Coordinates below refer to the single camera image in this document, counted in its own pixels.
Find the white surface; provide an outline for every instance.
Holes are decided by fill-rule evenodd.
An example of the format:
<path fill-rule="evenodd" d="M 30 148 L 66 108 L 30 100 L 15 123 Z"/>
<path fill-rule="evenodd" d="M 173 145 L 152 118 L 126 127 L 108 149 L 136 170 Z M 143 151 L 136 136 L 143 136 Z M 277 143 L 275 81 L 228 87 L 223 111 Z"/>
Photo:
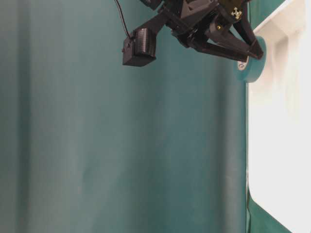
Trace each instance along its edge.
<path fill-rule="evenodd" d="M 287 0 L 256 29 L 267 62 L 249 84 L 249 186 L 293 233 L 311 232 L 311 0 Z"/>

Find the green curtain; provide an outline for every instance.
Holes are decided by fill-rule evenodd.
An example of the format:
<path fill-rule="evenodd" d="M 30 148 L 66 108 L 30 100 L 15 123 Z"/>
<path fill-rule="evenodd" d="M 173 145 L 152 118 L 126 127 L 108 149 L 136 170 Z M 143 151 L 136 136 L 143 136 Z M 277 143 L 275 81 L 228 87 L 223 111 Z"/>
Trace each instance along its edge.
<path fill-rule="evenodd" d="M 129 29 L 154 15 L 120 2 Z M 164 28 L 157 61 L 123 67 L 124 38 L 113 0 L 1 1 L 1 232 L 246 232 L 236 63 Z"/>

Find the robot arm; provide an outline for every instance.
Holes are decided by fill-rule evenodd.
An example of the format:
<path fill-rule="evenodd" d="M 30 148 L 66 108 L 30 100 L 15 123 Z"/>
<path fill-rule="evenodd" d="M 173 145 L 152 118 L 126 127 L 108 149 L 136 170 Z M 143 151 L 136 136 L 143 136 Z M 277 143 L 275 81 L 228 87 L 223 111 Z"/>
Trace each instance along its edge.
<path fill-rule="evenodd" d="M 162 0 L 141 0 L 156 9 Z M 164 25 L 186 48 L 246 62 L 261 59 L 263 51 L 247 20 L 249 0 L 164 0 L 158 15 L 124 41 L 123 64 L 145 66 L 156 59 L 156 36 Z M 234 27 L 240 40 L 230 31 Z"/>

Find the teal tape roll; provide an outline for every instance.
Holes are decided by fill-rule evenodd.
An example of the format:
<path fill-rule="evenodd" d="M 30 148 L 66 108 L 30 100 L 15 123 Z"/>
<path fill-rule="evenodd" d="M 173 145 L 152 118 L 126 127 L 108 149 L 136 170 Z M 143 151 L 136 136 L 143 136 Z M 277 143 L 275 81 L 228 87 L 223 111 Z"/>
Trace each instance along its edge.
<path fill-rule="evenodd" d="M 258 36 L 257 39 L 258 39 L 258 42 L 259 42 L 262 50 L 264 51 L 263 58 L 260 60 L 257 60 L 255 58 L 250 57 L 245 70 L 242 70 L 242 71 L 238 70 L 238 67 L 235 63 L 235 66 L 236 66 L 235 70 L 237 72 L 238 80 L 244 81 L 246 83 L 253 83 L 253 82 L 257 81 L 257 79 L 262 74 L 262 71 L 264 69 L 264 65 L 266 63 L 266 59 L 267 59 L 266 43 L 265 43 L 264 39 L 260 36 Z"/>

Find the teal backdrop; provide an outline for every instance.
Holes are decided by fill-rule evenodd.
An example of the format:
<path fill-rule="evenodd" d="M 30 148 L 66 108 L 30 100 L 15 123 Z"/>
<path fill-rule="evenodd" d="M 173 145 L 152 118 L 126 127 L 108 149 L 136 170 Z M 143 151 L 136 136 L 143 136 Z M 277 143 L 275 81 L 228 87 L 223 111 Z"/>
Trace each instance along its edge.
<path fill-rule="evenodd" d="M 154 12 L 121 0 L 129 29 Z M 182 47 L 123 67 L 113 0 L 0 3 L 0 231 L 246 232 L 245 84 Z"/>

